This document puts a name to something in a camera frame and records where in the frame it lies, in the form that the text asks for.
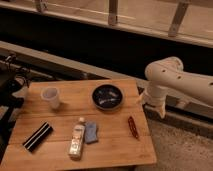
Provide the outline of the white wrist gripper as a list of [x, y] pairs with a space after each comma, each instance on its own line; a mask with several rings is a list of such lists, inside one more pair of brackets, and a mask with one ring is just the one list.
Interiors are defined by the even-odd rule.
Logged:
[[159, 115], [162, 119], [165, 118], [165, 101], [167, 96], [167, 89], [165, 87], [149, 84], [142, 94], [142, 103], [151, 105], [159, 109]]

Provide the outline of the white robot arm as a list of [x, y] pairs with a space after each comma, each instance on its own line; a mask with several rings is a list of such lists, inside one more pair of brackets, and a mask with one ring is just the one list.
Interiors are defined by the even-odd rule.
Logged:
[[142, 104], [148, 104], [164, 118], [168, 89], [182, 92], [213, 107], [213, 76], [185, 72], [178, 57], [168, 57], [145, 68], [148, 85], [141, 93]]

